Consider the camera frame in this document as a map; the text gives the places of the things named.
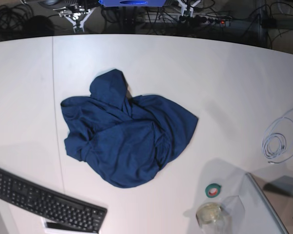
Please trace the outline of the black computer keyboard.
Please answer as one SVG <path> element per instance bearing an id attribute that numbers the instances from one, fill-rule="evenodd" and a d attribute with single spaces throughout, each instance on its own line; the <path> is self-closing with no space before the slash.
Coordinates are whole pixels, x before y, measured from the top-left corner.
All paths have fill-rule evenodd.
<path id="1" fill-rule="evenodd" d="M 107 209 L 30 182 L 0 168 L 0 199 L 74 231 L 97 234 Z"/>

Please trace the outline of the green tape roll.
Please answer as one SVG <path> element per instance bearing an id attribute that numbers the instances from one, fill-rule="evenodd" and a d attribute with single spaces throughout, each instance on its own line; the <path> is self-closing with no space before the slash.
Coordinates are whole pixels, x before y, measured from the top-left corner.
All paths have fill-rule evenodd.
<path id="1" fill-rule="evenodd" d="M 217 183 L 209 184 L 205 188 L 205 194 L 209 198 L 217 197 L 221 192 L 221 188 L 222 188 L 222 186 Z"/>

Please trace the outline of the blue box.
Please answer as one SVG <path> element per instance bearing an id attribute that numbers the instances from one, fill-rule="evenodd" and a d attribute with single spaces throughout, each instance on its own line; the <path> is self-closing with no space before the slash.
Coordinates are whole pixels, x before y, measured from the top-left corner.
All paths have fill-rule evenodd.
<path id="1" fill-rule="evenodd" d="M 162 7 L 165 0 L 100 0 L 99 3 L 105 7 L 141 6 Z"/>

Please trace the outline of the clear glass jar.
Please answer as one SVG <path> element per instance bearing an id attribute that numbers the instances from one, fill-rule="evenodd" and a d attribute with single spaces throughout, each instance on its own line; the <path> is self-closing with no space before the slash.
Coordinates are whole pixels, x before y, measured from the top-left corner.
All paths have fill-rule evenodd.
<path id="1" fill-rule="evenodd" d="M 228 222 L 219 203 L 208 202 L 196 211 L 196 220 L 204 234 L 227 234 Z"/>

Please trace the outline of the dark blue t-shirt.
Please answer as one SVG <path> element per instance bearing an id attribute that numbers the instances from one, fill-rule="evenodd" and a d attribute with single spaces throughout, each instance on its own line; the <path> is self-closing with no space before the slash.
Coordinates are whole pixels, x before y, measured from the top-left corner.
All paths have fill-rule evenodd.
<path id="1" fill-rule="evenodd" d="M 90 96 L 61 102 L 68 156 L 118 188 L 145 184 L 190 143 L 198 117 L 159 95 L 130 97 L 114 69 L 92 81 Z"/>

